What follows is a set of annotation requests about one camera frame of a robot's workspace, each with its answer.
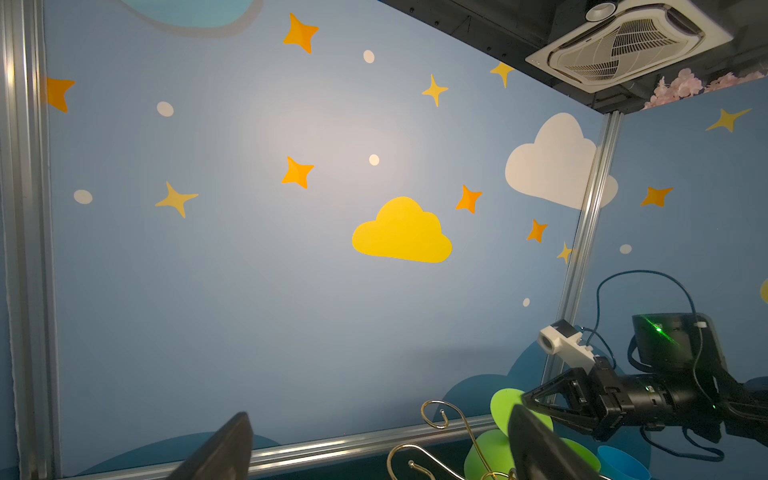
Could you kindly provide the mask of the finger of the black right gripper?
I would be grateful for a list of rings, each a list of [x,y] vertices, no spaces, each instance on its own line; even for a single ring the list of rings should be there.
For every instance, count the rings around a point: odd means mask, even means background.
[[[581,434],[593,435],[599,426],[598,418],[593,415],[581,414],[578,411],[556,405],[542,404],[533,400],[524,400],[523,405],[529,410],[549,416],[554,422]]]
[[[539,404],[573,407],[576,400],[572,382],[575,379],[576,371],[574,369],[567,370],[541,386],[524,393],[521,397],[522,403],[528,408],[533,408]]]

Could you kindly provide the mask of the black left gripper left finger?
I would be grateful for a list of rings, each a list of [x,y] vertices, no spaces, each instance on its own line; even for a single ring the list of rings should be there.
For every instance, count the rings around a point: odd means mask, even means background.
[[[252,446],[250,419],[246,412],[239,412],[171,472],[167,480],[246,480]]]

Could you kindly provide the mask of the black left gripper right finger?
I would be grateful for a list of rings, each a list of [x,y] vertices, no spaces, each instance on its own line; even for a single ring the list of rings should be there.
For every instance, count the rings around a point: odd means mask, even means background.
[[[598,480],[601,476],[523,405],[508,422],[509,446],[518,480]]]

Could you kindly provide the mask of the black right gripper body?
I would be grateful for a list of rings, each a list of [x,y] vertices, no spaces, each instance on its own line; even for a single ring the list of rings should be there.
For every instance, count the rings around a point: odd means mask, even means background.
[[[600,356],[589,371],[578,367],[568,374],[572,418],[567,425],[597,441],[608,441],[635,410],[621,378],[612,363]]]

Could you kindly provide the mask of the blue wine glass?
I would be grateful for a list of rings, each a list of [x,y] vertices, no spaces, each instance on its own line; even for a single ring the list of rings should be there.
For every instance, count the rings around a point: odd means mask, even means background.
[[[612,480],[650,480],[647,468],[633,456],[611,446],[599,446],[600,473]]]

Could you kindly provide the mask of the green wine glass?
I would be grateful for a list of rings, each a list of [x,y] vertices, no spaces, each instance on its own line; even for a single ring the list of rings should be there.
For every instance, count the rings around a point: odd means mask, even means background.
[[[522,404],[522,390],[506,388],[497,391],[490,401],[490,413],[497,426],[476,438],[480,450],[472,446],[464,461],[464,476],[469,480],[480,480],[487,474],[487,467],[495,472],[508,473],[515,467],[510,452],[508,424],[511,412]]]

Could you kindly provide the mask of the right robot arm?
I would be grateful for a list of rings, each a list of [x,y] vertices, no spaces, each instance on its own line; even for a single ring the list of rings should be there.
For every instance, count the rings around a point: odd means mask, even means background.
[[[643,434],[666,427],[717,443],[724,433],[767,442],[767,398],[727,370],[713,322],[704,314],[637,314],[628,357],[635,375],[581,344],[581,334],[558,321],[539,334],[548,354],[569,370],[522,396],[523,404],[597,441],[622,427]]]

